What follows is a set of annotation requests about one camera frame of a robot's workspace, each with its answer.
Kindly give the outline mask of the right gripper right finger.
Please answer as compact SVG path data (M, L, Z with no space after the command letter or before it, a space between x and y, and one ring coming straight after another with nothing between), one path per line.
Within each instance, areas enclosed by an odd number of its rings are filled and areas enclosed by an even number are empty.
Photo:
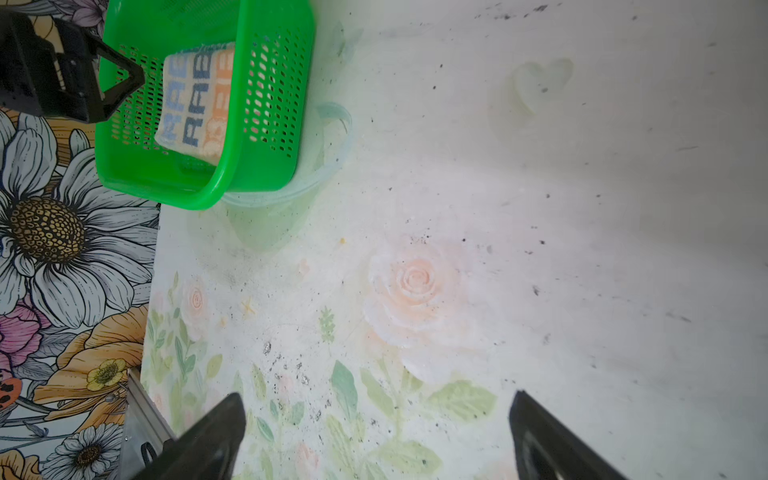
M627 479L524 390L508 419L519 479Z

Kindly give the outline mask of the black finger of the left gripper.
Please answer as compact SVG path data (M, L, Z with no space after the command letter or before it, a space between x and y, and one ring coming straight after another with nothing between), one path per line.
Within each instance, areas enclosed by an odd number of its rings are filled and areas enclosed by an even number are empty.
M97 88L90 119L108 120L145 84L144 69L92 34L89 35L89 52L96 61Z

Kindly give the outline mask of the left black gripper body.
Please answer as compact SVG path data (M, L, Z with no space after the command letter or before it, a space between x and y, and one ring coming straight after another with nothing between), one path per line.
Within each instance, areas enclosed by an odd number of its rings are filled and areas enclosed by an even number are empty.
M61 46L40 37L28 15L1 10L1 106L38 117L81 123L102 120L96 63L101 40L55 20Z

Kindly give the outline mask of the striped rabbit text towel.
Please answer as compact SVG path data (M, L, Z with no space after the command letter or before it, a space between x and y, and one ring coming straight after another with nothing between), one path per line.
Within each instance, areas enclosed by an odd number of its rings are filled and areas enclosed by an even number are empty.
M219 163L226 139L235 45L216 44L168 56L155 141L208 164Z

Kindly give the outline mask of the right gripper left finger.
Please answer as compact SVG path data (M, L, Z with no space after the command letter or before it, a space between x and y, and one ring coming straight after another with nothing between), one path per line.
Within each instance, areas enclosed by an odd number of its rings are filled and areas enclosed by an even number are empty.
M245 429L241 395L230 393L160 453L142 446L143 466L131 479L232 479Z

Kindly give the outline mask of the green plastic basket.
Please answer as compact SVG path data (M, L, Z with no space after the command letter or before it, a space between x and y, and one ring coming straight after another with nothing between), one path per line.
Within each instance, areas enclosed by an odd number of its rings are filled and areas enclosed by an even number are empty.
M111 2L104 41L145 83L96 126L101 183L188 210L287 186L315 29L307 1Z

